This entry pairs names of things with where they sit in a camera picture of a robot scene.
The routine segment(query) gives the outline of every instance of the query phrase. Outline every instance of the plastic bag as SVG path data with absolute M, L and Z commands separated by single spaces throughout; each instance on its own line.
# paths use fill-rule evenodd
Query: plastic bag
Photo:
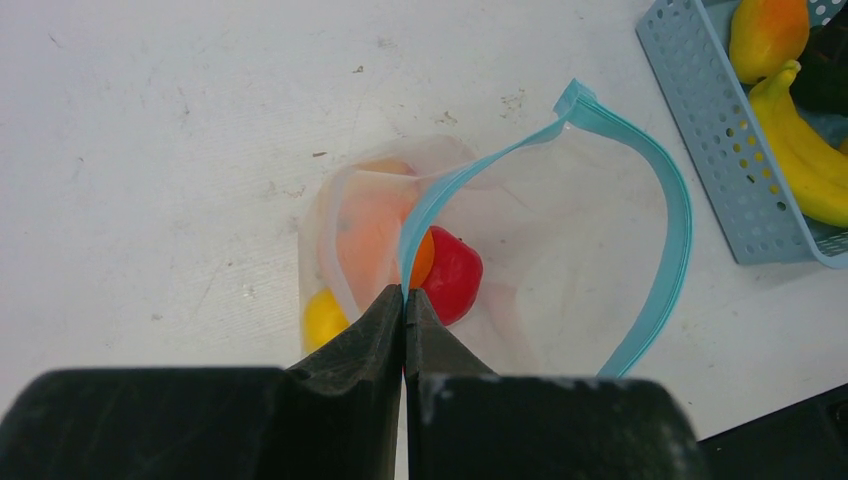
M 315 312 L 344 318 L 327 339 L 386 285 L 407 293 L 438 225 L 482 259 L 476 300 L 450 327 L 481 360 L 501 373 L 626 373 L 682 287 L 689 196 L 665 150 L 578 82 L 554 112 L 486 157 L 452 137 L 404 138 L 325 182 L 299 234 L 305 351 L 322 341 Z

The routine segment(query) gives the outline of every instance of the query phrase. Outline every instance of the white table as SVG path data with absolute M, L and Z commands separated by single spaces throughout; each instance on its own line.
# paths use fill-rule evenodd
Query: white table
M 696 208 L 632 374 L 701 437 L 848 381 L 848 274 L 733 262 L 633 30 L 649 0 L 122 3 L 0 5 L 0 411 L 56 367 L 292 364 L 296 231 L 328 172 L 404 134 L 491 151 L 574 76 Z

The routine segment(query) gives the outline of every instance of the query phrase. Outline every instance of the blue basket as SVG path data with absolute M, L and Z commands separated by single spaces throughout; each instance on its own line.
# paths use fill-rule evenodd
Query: blue basket
M 813 25 L 845 0 L 809 0 Z M 848 230 L 804 217 L 727 58 L 738 0 L 657 0 L 636 33 L 740 264 L 818 260 L 848 267 Z M 848 119 L 805 115 L 826 140 Z

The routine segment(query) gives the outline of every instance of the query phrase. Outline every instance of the banana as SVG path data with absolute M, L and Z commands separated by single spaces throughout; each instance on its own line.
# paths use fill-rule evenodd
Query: banana
M 789 86 L 801 65 L 790 60 L 748 95 L 801 211 L 848 227 L 848 158 L 828 145 L 795 109 Z

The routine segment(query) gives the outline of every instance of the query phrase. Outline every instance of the lemon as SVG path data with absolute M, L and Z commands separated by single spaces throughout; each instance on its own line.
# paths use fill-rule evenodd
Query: lemon
M 306 350 L 312 353 L 323 347 L 336 335 L 342 333 L 350 324 L 342 308 L 333 297 L 333 292 L 325 288 L 315 294 L 303 312 L 303 336 Z

